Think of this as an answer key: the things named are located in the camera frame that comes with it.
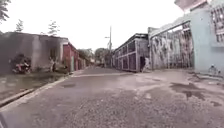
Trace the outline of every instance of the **puddle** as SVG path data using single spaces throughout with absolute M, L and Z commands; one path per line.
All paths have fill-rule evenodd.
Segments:
M 181 83 L 172 83 L 171 88 L 184 88 L 184 89 L 196 89 L 200 90 L 200 88 L 196 87 L 194 84 L 189 83 L 189 84 L 181 84 Z
M 73 88 L 76 85 L 73 83 L 73 84 L 65 84 L 65 85 L 61 85 L 61 86 L 63 86 L 64 88 Z
M 219 102 L 211 101 L 210 103 L 212 103 L 214 107 L 222 106 Z
M 196 87 L 194 84 L 181 84 L 181 83 L 172 83 L 173 85 L 170 86 L 172 90 L 178 93 L 182 93 L 186 95 L 187 100 L 192 96 L 205 101 L 205 96 L 202 94 L 202 89 Z
M 189 98 L 191 98 L 192 96 L 194 96 L 194 97 L 197 97 L 200 100 L 205 101 L 205 96 L 201 92 L 183 91 L 182 93 L 184 93 L 186 95 L 187 100 Z

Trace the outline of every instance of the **wall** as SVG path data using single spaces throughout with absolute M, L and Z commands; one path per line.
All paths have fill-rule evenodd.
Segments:
M 11 72 L 9 60 L 17 54 L 32 56 L 33 37 L 18 33 L 6 33 L 0 37 L 0 75 Z
M 50 51 L 55 60 L 61 62 L 61 42 L 63 38 L 27 33 L 9 32 L 0 38 L 0 75 L 11 72 L 9 60 L 19 53 L 31 59 L 31 67 L 50 67 Z
M 191 28 L 194 39 L 195 71 L 211 73 L 209 69 L 213 65 L 221 71 L 221 75 L 224 75 L 224 45 L 217 45 L 219 43 L 216 41 L 210 10 L 198 10 L 192 15 Z

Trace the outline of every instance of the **curb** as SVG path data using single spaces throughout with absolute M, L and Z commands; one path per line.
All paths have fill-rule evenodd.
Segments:
M 20 92 L 18 94 L 15 94 L 11 97 L 8 97 L 8 98 L 0 101 L 0 108 L 9 104 L 9 103 L 11 103 L 11 102 L 13 102 L 13 101 L 15 101 L 15 100 L 17 100 L 17 99 L 19 99 L 19 98 L 21 98 L 21 97 L 23 97 L 23 96 L 25 96 L 25 95 L 27 95 L 27 94 L 29 94 L 29 93 L 31 93 L 31 92 L 33 92 L 33 91 L 34 91 L 34 89 L 28 89 L 26 91 Z
M 54 85 L 57 85 L 58 83 L 61 83 L 67 79 L 71 78 L 71 76 L 60 78 L 57 81 L 54 81 L 53 83 L 48 83 L 43 85 L 42 87 L 38 89 L 29 89 L 24 92 L 21 92 L 19 94 L 15 94 L 12 97 L 9 97 L 3 101 L 0 101 L 0 112 L 7 111 L 13 107 L 16 107 L 19 104 L 27 102 L 29 99 L 35 97 L 36 95 L 43 93 L 44 91 L 52 88 Z

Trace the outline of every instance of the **gate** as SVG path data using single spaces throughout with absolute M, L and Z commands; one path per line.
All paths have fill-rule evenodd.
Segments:
M 150 38 L 153 69 L 193 67 L 193 40 L 190 22 Z

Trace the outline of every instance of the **asphalt road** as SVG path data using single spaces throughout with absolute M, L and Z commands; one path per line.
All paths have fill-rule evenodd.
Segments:
M 224 93 L 110 69 L 82 73 L 110 75 L 70 78 L 3 111 L 8 128 L 224 127 Z

